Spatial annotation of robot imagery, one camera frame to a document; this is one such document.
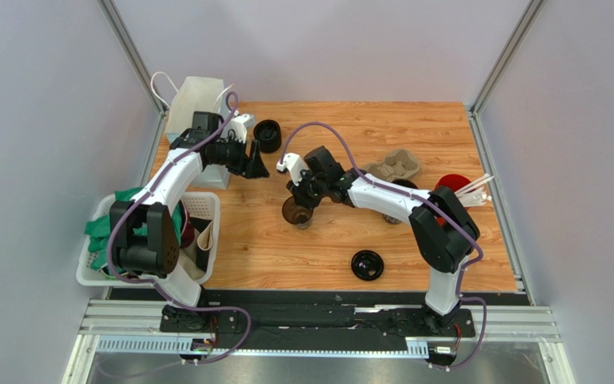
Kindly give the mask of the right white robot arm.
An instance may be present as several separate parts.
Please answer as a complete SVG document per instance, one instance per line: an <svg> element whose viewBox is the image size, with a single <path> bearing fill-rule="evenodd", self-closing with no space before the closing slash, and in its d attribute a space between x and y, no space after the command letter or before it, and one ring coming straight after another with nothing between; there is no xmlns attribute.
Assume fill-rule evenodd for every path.
<svg viewBox="0 0 614 384"><path fill-rule="evenodd" d="M460 309L460 284L469 255L477 250L480 231L448 187L418 190L386 182L353 167L345 170L320 146L305 158L283 154L276 165L288 174L287 185L300 208L313 211L323 198L376 211L407 224L430 268L423 323L437 333L449 327Z"/></svg>

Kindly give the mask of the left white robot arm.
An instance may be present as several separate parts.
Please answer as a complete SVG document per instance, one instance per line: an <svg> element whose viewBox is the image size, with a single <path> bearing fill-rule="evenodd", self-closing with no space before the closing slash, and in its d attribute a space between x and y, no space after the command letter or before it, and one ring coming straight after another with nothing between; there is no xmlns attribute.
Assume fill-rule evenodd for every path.
<svg viewBox="0 0 614 384"><path fill-rule="evenodd" d="M223 166L243 178L266 178L258 140L247 139L254 117L230 113L227 118L195 112L190 128L169 146L165 163L132 199L110 207L106 261L110 273L128 284L149 284L167 302L196 308L201 286L179 265L180 228L174 211L192 181L208 166Z"/></svg>

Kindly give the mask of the single black cup lid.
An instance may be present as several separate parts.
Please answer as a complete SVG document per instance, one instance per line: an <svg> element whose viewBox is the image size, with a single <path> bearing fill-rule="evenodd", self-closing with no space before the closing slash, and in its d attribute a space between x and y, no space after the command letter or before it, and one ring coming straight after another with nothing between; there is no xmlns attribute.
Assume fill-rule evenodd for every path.
<svg viewBox="0 0 614 384"><path fill-rule="evenodd" d="M384 272L383 258L372 250L356 252L350 262L354 276L362 281L370 282L378 279Z"/></svg>

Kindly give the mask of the white paper bag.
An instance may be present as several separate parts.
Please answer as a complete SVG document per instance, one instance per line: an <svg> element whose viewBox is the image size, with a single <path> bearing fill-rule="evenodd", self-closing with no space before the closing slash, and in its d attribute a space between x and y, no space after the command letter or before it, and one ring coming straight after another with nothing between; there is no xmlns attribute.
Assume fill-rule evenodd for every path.
<svg viewBox="0 0 614 384"><path fill-rule="evenodd" d="M187 134L200 142L212 134L229 116L225 96L230 87L219 78L188 76L179 86L166 73L158 71L150 79L150 90L166 108L165 136L174 144Z"/></svg>

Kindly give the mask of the single dark coffee cup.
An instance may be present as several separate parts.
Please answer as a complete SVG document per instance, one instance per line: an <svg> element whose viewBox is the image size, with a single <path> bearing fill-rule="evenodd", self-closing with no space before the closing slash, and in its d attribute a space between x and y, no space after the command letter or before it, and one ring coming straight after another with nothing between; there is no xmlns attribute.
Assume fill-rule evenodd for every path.
<svg viewBox="0 0 614 384"><path fill-rule="evenodd" d="M313 209L299 206L295 197L287 198L281 208L283 219L299 230L305 230L312 225Z"/></svg>

